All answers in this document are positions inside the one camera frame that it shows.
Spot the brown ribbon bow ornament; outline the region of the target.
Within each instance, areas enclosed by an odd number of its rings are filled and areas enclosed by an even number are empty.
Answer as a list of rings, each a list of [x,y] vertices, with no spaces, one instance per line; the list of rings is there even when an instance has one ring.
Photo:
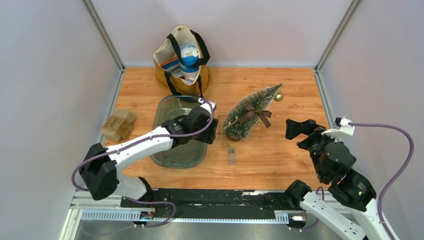
[[[243,104],[243,107],[247,110],[247,113],[244,114],[241,118],[237,120],[240,124],[245,123],[247,120],[252,118],[253,116],[259,117],[261,122],[266,126],[266,128],[269,128],[271,126],[271,123],[269,121],[269,118],[272,117],[272,112],[268,110],[260,110],[256,109],[252,104],[249,102],[245,102]]]

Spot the gold bell ornament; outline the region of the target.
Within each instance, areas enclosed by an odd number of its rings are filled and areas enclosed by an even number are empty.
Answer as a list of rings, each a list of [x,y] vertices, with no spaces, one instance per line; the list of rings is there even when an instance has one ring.
[[[279,91],[276,96],[273,98],[275,102],[281,102],[284,99],[284,94]]]

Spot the small frosted christmas tree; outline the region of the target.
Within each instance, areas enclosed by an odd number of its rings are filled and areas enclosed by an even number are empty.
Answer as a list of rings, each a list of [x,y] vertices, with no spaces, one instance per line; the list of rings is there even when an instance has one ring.
[[[269,128],[272,112],[268,107],[272,102],[280,102],[283,99],[282,86],[283,84],[279,83],[246,95],[226,115],[222,134],[229,141],[239,142],[247,140],[257,124]]]

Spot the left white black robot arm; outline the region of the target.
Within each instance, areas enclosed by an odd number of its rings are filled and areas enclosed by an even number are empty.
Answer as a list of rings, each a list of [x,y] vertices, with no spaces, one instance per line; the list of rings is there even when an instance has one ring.
[[[124,143],[104,147],[92,145],[77,167],[93,200],[103,200],[111,195],[131,198],[140,207],[148,207],[153,194],[146,181],[121,172],[139,160],[185,145],[191,140],[212,144],[218,120],[214,118],[216,104],[204,102],[191,109],[187,115],[166,120],[154,130]]]

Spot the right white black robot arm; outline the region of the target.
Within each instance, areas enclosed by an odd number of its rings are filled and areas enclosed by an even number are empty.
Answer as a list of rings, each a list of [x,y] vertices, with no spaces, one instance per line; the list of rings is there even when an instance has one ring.
[[[319,182],[329,186],[332,197],[357,223],[329,206],[301,180],[295,180],[286,189],[286,205],[313,214],[344,240],[397,240],[399,237],[379,210],[377,193],[371,182],[353,169],[357,159],[340,141],[352,136],[355,127],[344,117],[336,119],[336,126],[326,129],[312,119],[303,122],[287,119],[285,138],[292,140],[306,135],[296,145],[309,152]]]

